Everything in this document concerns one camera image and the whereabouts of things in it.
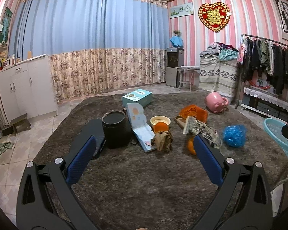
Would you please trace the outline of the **light blue laundry basket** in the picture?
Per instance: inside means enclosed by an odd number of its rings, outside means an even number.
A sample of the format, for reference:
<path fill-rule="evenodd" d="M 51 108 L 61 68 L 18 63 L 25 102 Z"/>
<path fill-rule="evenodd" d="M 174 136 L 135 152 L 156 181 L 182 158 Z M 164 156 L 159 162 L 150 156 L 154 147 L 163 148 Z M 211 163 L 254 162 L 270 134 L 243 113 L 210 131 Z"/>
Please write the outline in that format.
<path fill-rule="evenodd" d="M 286 126 L 286 124 L 274 118 L 266 118 L 263 125 L 264 130 L 282 148 L 288 157 L 288 139 L 281 133 L 283 126 Z"/>

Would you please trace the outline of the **black round container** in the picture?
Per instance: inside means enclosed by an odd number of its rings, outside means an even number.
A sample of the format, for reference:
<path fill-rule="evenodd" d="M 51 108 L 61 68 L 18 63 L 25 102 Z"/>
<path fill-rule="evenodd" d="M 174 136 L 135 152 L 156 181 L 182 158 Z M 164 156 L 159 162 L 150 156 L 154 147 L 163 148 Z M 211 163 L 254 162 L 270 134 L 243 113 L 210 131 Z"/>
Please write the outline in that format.
<path fill-rule="evenodd" d="M 108 149 L 118 149 L 129 145 L 132 138 L 132 127 L 124 111 L 110 111 L 101 118 Z"/>

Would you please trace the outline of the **black flat wallet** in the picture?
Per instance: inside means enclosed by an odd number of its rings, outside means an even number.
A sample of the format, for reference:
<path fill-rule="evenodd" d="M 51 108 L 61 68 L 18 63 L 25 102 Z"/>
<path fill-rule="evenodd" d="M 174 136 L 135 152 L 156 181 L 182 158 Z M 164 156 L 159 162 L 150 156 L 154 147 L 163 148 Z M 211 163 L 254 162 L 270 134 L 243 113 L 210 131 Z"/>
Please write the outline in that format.
<path fill-rule="evenodd" d="M 70 151 L 67 156 L 75 156 L 80 149 L 86 144 L 90 137 L 94 137 L 96 140 L 96 147 L 94 147 L 94 153 L 91 157 L 91 160 L 97 159 L 100 156 L 100 152 L 103 149 L 104 145 L 104 131 L 102 126 L 101 119 L 92 119 L 85 126 L 82 127 L 79 134 L 74 138 L 74 141 L 71 143 Z"/>

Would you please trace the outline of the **covered cabinet with clothes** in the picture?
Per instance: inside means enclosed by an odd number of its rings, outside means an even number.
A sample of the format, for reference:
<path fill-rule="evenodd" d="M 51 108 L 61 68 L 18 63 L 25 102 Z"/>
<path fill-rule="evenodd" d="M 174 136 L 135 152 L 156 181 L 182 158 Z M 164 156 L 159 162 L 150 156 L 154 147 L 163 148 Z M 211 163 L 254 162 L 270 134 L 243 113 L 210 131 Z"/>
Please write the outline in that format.
<path fill-rule="evenodd" d="M 216 91 L 233 101 L 238 87 L 238 51 L 231 45 L 214 42 L 200 53 L 199 88 Z"/>

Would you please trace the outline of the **blue plastic bag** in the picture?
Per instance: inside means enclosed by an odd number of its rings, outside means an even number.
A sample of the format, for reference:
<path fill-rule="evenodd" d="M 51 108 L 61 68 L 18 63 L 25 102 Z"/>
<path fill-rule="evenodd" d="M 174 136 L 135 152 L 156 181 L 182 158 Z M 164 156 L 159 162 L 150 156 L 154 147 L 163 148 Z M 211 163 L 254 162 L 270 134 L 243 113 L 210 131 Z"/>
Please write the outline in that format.
<path fill-rule="evenodd" d="M 240 148 L 246 142 L 247 129 L 244 125 L 231 125 L 223 130 L 223 142 L 230 147 Z"/>

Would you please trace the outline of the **red heart wall decoration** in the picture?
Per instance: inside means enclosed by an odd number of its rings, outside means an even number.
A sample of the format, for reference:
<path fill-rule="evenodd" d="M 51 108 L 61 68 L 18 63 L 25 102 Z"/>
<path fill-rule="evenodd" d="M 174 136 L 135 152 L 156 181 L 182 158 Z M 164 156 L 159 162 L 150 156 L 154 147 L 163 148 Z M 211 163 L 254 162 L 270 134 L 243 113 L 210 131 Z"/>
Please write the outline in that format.
<path fill-rule="evenodd" d="M 211 31 L 221 31 L 229 22 L 230 8 L 222 2 L 202 4 L 198 10 L 200 21 Z"/>

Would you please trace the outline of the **grey water dispenser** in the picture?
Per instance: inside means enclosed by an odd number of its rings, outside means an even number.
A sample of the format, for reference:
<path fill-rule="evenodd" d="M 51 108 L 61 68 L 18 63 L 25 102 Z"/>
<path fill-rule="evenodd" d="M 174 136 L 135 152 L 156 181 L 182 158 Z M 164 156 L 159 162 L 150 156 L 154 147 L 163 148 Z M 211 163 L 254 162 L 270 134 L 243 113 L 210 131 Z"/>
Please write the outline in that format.
<path fill-rule="evenodd" d="M 171 47 L 166 50 L 166 69 L 165 82 L 171 87 L 178 87 L 179 85 L 179 71 L 178 67 L 184 65 L 184 49 Z"/>

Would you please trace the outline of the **orange fruit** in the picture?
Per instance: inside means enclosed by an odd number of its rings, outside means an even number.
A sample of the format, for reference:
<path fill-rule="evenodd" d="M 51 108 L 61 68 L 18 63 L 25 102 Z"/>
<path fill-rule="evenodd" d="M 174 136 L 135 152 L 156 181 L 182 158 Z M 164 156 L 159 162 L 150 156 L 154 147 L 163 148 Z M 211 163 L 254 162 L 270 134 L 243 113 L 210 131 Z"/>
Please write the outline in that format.
<path fill-rule="evenodd" d="M 191 136 L 187 141 L 187 149 L 191 155 L 196 155 L 196 151 L 194 150 L 194 136 Z"/>

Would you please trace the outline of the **brown paper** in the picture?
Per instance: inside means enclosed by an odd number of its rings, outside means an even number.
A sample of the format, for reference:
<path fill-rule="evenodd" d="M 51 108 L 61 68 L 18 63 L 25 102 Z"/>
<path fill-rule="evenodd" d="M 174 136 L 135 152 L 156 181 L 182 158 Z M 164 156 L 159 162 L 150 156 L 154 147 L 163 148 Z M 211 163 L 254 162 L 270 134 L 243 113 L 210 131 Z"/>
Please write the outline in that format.
<path fill-rule="evenodd" d="M 170 131 L 160 131 L 151 140 L 151 145 L 156 147 L 158 151 L 170 152 L 172 151 L 172 142 L 173 139 Z"/>

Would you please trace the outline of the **grey shaggy rug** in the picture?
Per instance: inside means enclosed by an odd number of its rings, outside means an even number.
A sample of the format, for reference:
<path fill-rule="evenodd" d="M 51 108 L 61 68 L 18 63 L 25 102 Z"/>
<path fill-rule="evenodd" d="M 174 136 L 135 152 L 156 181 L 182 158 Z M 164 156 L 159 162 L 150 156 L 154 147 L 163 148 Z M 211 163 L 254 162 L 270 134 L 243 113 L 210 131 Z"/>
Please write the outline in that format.
<path fill-rule="evenodd" d="M 205 108 L 207 92 L 153 94 L 144 108 L 147 120 L 164 115 L 171 120 L 191 104 Z M 96 96 L 71 110 L 34 158 L 45 165 L 70 151 L 71 143 L 91 119 L 121 110 L 122 95 Z M 223 114 L 209 112 L 207 124 L 220 135 L 225 127 L 244 125 L 247 140 L 242 148 L 221 144 L 224 156 L 245 165 L 263 164 L 273 190 L 288 180 L 288 158 L 271 137 L 233 108 Z M 175 122 L 169 153 L 145 153 L 138 144 L 104 149 L 91 160 L 79 182 L 72 186 L 78 200 L 100 229 L 188 229 L 209 205 L 217 186 L 210 182 L 201 162 L 189 154 L 186 135 Z"/>

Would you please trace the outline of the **cream plastic bowl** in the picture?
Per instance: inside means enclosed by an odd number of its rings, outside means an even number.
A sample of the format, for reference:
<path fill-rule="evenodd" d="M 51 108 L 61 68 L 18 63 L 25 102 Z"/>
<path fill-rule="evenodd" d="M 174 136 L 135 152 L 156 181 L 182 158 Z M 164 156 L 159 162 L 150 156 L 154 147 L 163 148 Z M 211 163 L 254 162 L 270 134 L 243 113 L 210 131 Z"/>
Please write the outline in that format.
<path fill-rule="evenodd" d="M 150 119 L 150 124 L 152 126 L 155 126 L 159 122 L 163 122 L 163 123 L 167 124 L 168 126 L 171 124 L 171 120 L 166 116 L 158 115 L 158 116 L 151 117 L 151 119 Z"/>

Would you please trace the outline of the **light blue booklet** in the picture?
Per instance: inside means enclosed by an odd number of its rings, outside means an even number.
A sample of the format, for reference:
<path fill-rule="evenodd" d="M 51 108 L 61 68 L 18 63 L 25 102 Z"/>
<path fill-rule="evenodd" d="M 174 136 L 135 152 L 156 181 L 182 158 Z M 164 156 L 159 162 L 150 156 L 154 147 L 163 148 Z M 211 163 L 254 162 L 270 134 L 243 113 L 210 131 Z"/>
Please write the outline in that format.
<path fill-rule="evenodd" d="M 142 105 L 139 103 L 127 103 L 126 108 L 129 122 L 140 146 L 146 153 L 154 151 L 156 147 L 151 144 L 151 140 L 154 138 L 155 133 L 147 123 L 147 117 L 144 114 Z"/>

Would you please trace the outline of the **landscape wall poster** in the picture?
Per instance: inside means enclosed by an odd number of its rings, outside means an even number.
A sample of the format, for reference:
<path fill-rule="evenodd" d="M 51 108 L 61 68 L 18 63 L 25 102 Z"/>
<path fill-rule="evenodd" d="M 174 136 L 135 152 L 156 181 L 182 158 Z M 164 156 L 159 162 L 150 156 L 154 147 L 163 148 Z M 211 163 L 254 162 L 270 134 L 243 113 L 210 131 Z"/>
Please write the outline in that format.
<path fill-rule="evenodd" d="M 194 14 L 193 2 L 170 8 L 170 18 L 189 16 Z"/>

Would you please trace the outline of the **blue floral curtain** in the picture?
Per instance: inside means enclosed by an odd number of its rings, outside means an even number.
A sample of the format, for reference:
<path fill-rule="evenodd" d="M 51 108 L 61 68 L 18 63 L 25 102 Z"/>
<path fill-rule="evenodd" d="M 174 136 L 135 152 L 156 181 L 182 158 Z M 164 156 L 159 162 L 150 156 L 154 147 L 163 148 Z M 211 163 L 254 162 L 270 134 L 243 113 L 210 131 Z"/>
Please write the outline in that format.
<path fill-rule="evenodd" d="M 9 53 L 46 54 L 57 100 L 165 80 L 163 0 L 21 0 Z"/>

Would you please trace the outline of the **white cabinet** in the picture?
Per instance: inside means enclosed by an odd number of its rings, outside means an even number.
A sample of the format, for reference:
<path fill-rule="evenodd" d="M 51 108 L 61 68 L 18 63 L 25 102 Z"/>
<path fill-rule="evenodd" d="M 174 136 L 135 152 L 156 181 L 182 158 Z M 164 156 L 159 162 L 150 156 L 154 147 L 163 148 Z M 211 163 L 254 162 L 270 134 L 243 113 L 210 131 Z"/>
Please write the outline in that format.
<path fill-rule="evenodd" d="M 27 115 L 44 119 L 58 114 L 49 55 L 40 55 L 0 71 L 0 99 L 8 123 Z"/>

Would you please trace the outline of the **low lace covered shelf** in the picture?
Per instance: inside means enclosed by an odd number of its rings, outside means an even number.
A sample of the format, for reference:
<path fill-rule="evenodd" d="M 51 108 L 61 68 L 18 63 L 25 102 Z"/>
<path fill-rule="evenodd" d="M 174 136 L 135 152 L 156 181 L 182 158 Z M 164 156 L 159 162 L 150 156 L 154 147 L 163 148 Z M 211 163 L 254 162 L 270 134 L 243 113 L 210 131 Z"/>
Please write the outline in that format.
<path fill-rule="evenodd" d="M 277 118 L 288 124 L 288 102 L 262 89 L 245 86 L 240 105 L 242 109 Z"/>

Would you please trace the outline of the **clothes rack with garments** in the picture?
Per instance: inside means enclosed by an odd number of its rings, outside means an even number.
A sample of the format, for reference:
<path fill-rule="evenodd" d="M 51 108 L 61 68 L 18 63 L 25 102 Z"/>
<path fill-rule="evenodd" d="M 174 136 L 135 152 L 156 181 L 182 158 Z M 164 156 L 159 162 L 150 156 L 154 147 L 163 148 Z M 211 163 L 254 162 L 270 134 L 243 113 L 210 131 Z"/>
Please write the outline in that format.
<path fill-rule="evenodd" d="M 238 102 L 245 86 L 256 87 L 288 102 L 288 45 L 272 39 L 242 34 L 237 64 L 240 66 Z"/>

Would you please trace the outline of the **small metal stool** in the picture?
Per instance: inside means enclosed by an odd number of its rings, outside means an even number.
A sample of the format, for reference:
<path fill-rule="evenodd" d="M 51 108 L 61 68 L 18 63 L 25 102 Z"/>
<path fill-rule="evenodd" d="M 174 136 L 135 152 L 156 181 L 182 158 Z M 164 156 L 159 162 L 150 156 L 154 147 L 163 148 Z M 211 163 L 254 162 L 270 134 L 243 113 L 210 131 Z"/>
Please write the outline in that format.
<path fill-rule="evenodd" d="M 179 74 L 178 90 L 181 90 L 184 85 L 188 85 L 189 91 L 192 91 L 194 75 L 200 71 L 200 68 L 196 66 L 183 65 L 181 67 L 176 67 L 176 69 Z"/>

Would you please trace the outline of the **tan phone case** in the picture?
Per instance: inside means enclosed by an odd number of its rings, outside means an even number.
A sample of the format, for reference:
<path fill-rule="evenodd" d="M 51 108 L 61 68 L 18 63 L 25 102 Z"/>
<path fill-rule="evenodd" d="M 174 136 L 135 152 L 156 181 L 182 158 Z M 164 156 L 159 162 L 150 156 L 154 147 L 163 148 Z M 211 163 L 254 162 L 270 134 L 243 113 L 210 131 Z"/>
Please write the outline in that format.
<path fill-rule="evenodd" d="M 178 124 L 178 126 L 181 128 L 181 129 L 184 129 L 185 126 L 186 126 L 186 119 L 184 119 L 183 117 L 181 116 L 176 116 L 174 118 L 175 122 Z"/>

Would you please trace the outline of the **teal cardboard box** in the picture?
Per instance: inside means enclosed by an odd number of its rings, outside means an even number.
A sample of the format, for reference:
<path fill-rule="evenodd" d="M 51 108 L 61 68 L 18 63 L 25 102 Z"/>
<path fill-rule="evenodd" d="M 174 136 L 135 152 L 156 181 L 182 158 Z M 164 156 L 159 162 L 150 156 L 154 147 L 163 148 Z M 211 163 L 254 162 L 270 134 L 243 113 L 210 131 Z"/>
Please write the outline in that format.
<path fill-rule="evenodd" d="M 126 107 L 128 103 L 139 103 L 144 108 L 152 102 L 152 92 L 137 89 L 122 97 L 123 106 Z"/>

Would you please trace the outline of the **small wooden step stool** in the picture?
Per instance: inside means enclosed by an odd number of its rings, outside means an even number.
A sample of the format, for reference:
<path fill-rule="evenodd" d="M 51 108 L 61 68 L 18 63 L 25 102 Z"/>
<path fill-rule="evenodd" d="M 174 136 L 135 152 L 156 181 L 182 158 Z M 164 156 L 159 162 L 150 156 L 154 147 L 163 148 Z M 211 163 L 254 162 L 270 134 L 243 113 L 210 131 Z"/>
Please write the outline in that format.
<path fill-rule="evenodd" d="M 27 118 L 27 113 L 11 120 L 9 125 L 5 125 L 1 130 L 2 136 L 7 136 L 7 135 L 16 136 L 18 133 L 18 130 L 17 130 L 18 128 L 20 128 L 21 131 L 31 129 L 31 123 L 29 122 Z"/>

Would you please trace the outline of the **pink pig mug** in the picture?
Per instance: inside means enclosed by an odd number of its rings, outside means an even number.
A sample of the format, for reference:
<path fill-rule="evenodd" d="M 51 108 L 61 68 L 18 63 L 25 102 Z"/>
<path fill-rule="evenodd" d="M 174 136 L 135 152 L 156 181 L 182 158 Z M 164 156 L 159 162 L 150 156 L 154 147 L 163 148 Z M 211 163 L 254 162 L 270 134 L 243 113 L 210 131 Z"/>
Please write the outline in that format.
<path fill-rule="evenodd" d="M 216 91 L 210 92 L 206 96 L 205 103 L 208 109 L 214 114 L 223 112 L 229 105 L 228 99 L 226 97 L 222 97 Z"/>

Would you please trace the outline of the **orange plastic lid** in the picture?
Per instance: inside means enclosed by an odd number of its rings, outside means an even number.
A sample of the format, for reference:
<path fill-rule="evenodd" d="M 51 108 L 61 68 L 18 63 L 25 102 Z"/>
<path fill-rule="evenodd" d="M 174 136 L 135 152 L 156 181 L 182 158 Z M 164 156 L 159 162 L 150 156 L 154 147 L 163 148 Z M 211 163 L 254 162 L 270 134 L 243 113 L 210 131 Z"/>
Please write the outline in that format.
<path fill-rule="evenodd" d="M 158 122 L 153 126 L 153 131 L 155 134 L 163 131 L 169 131 L 169 127 L 165 122 Z"/>

